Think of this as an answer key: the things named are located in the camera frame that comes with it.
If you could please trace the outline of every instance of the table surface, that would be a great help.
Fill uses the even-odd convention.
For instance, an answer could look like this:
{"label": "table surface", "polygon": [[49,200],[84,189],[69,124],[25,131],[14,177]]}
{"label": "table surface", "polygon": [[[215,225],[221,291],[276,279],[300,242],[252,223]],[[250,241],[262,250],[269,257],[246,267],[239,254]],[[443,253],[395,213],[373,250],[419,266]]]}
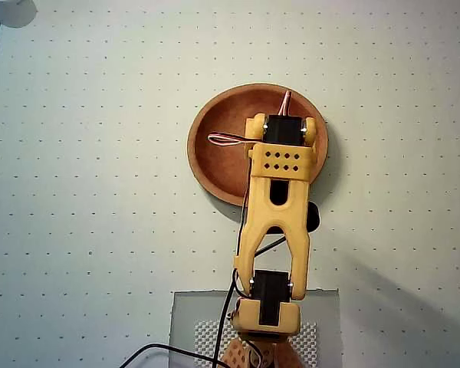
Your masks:
{"label": "table surface", "polygon": [[460,367],[460,0],[36,3],[0,30],[0,367],[119,366],[175,291],[228,287],[238,210],[186,137],[255,82],[327,121],[308,287],[340,290],[344,366]]}

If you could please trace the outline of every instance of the white surface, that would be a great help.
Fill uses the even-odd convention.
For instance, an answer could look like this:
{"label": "white surface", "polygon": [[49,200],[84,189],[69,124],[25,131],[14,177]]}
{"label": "white surface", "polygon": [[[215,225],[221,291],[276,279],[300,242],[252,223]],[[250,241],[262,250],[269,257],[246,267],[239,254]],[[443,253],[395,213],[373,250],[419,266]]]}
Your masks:
{"label": "white surface", "polygon": [[0,367],[119,365],[174,291],[228,287],[186,136],[250,82],[328,121],[308,286],[340,289],[344,366],[460,367],[460,0],[37,6],[0,32]]}

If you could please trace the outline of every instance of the brown bowl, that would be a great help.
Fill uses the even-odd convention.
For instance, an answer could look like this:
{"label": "brown bowl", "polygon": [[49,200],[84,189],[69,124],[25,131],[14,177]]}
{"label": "brown bowl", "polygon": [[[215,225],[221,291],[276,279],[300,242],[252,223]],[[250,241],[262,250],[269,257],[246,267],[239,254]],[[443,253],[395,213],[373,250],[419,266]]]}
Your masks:
{"label": "brown bowl", "polygon": [[[244,145],[215,146],[207,136],[211,132],[243,136],[245,119],[257,113],[276,114],[288,89],[274,84],[246,84],[219,94],[199,111],[189,131],[187,154],[191,170],[204,189],[222,201],[242,205],[248,170]],[[312,173],[315,180],[327,155],[324,119],[309,100],[294,91],[290,115],[316,120],[317,165]]]}

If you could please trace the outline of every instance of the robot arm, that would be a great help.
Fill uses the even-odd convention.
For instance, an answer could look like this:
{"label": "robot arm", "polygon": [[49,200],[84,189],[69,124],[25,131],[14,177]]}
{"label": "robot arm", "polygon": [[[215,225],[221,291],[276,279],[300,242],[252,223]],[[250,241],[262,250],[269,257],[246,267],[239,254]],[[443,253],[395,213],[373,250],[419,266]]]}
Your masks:
{"label": "robot arm", "polygon": [[[300,331],[300,309],[292,300],[305,296],[310,239],[307,230],[311,172],[317,161],[315,120],[290,117],[289,92],[280,113],[247,119],[245,138],[251,159],[248,216],[234,266],[248,298],[238,302],[234,328],[244,340],[279,342]],[[254,270],[254,257],[269,229],[284,233],[291,273]]]}

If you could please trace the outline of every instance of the black cable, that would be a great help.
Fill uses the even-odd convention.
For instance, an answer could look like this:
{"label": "black cable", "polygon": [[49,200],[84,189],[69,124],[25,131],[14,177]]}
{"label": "black cable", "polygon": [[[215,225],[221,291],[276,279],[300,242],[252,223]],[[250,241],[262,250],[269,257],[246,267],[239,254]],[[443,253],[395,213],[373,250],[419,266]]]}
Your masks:
{"label": "black cable", "polygon": [[244,228],[245,224],[245,214],[247,210],[245,209],[245,205],[248,201],[248,194],[250,192],[249,186],[251,185],[251,167],[252,167],[252,160],[248,161],[248,171],[247,171],[247,184],[245,185],[245,194],[244,194],[244,202],[242,203],[242,215],[240,218],[240,228],[238,229],[238,236],[237,236],[237,255],[240,252],[240,238],[242,236],[242,229]]}
{"label": "black cable", "polygon": [[234,287],[235,287],[235,292],[238,294],[239,297],[246,297],[248,298],[248,295],[245,295],[243,291],[240,291],[237,287],[237,280],[238,280],[238,271],[237,271],[237,268],[234,268],[233,269],[233,272],[232,272],[232,280],[233,280],[233,283],[234,283]]}
{"label": "black cable", "polygon": [[235,284],[232,279],[232,283],[230,284],[230,288],[228,289],[228,293],[225,298],[225,303],[223,304],[222,315],[220,316],[220,323],[218,325],[218,333],[216,334],[216,341],[215,341],[215,352],[213,353],[213,359],[212,359],[212,362],[213,362],[212,368],[216,368],[216,364],[218,363],[218,355],[220,353],[220,343],[222,342],[223,325],[225,324],[225,316],[227,314],[228,305],[230,304],[230,300],[232,299],[234,288],[235,288]]}
{"label": "black cable", "polygon": [[258,255],[261,255],[262,253],[265,253],[266,251],[270,251],[272,248],[276,247],[277,245],[280,245],[285,240],[286,240],[286,238],[284,236],[282,236],[278,240],[273,241],[271,244],[268,244],[265,247],[262,247],[261,249],[258,249],[258,251],[255,252],[254,257],[257,257]]}
{"label": "black cable", "polygon": [[214,361],[213,358],[210,358],[209,356],[201,355],[201,354],[196,354],[193,353],[192,351],[184,350],[184,349],[179,349],[178,347],[171,347],[170,345],[165,345],[163,343],[149,343],[145,345],[144,347],[139,348],[132,356],[128,358],[126,362],[121,364],[120,368],[126,368],[128,364],[130,364],[132,361],[134,361],[143,351],[151,349],[153,347],[157,347],[159,349],[166,349],[169,351],[173,351],[182,355],[187,355],[189,357],[201,359],[201,360],[206,360],[207,362],[213,362],[216,366],[216,364],[223,366],[224,368],[231,368],[227,363],[223,363],[220,360]]}

